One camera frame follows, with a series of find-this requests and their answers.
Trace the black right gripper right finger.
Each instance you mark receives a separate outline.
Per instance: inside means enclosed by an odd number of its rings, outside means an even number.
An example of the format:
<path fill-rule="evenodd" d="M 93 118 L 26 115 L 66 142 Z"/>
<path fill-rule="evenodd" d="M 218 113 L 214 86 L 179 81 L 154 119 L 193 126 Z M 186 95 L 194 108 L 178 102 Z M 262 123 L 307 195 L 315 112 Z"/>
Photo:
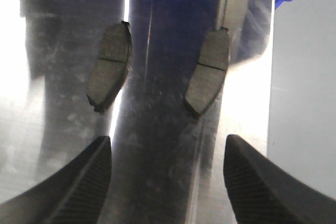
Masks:
<path fill-rule="evenodd" d="M 335 200 L 307 186 L 238 135 L 228 135 L 224 181 L 238 223 L 335 223 Z"/>

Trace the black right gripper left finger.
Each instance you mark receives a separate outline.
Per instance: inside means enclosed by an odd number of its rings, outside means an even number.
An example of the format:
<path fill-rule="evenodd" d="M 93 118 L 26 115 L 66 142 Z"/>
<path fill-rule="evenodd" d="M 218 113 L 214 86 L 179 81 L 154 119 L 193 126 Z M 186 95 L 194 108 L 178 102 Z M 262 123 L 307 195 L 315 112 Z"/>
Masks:
<path fill-rule="evenodd" d="M 1 204 L 1 223 L 97 223 L 111 179 L 111 144 L 100 136 L 43 182 Z"/>

